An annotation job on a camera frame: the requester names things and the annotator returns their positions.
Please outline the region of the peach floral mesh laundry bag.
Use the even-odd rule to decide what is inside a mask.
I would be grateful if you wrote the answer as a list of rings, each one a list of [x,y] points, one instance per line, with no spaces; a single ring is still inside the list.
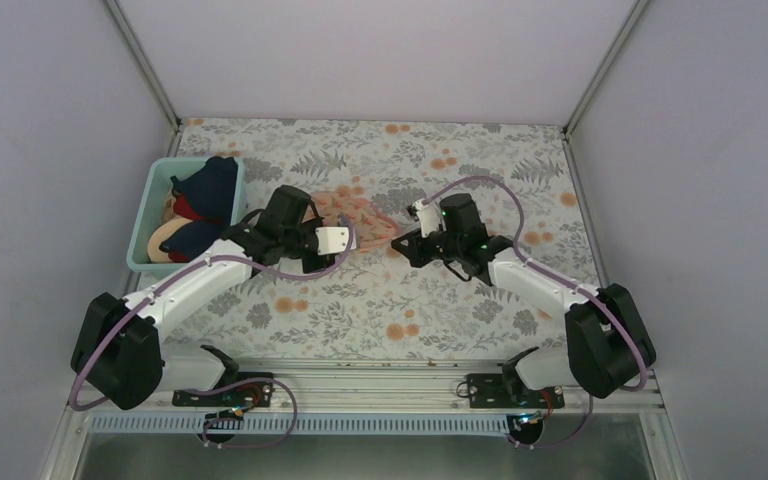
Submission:
[[[356,231],[358,251],[369,253],[386,247],[401,234],[400,226],[363,196],[362,187],[340,186],[333,191],[311,194],[326,226],[336,226],[345,214]]]

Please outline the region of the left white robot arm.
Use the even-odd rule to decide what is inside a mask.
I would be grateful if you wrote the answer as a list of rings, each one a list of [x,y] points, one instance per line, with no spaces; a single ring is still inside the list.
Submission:
[[[156,392],[183,391],[215,405],[238,391],[237,363],[209,345],[165,350],[184,320],[231,287],[260,273],[307,281],[336,270],[357,245],[347,215],[329,226],[314,199],[277,188],[266,207],[224,230],[195,259],[160,281],[118,298],[103,293],[86,311],[71,367],[68,397],[75,411],[107,401],[132,409]]]

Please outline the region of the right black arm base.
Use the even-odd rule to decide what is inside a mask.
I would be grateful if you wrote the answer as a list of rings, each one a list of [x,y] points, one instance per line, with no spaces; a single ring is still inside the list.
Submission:
[[[545,420],[566,405],[562,387],[529,390],[520,380],[502,374],[472,373],[455,386],[455,394],[472,409],[514,410],[506,415],[507,433],[513,443],[534,445],[542,437]]]

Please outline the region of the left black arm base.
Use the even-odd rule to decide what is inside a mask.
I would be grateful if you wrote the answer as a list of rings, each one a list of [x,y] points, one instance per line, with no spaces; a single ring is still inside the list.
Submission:
[[[172,405],[212,408],[214,412],[205,415],[204,424],[215,418],[223,418],[229,419],[229,422],[220,422],[215,429],[235,429],[234,423],[241,424],[247,412],[270,406],[273,379],[274,374],[269,372],[238,372],[217,384],[217,388],[227,385],[234,385],[234,388],[211,395],[176,390],[173,392]]]

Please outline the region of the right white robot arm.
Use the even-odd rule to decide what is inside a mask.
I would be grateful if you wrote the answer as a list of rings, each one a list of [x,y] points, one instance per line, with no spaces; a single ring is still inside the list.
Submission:
[[[628,289],[579,283],[526,257],[508,237],[490,234],[468,194],[438,206],[418,200],[407,212],[419,226],[391,246],[412,267],[440,261],[459,280],[510,292],[562,322],[564,346],[530,347],[503,363],[509,404],[525,407],[549,387],[578,386],[599,399],[644,387],[657,353]]]

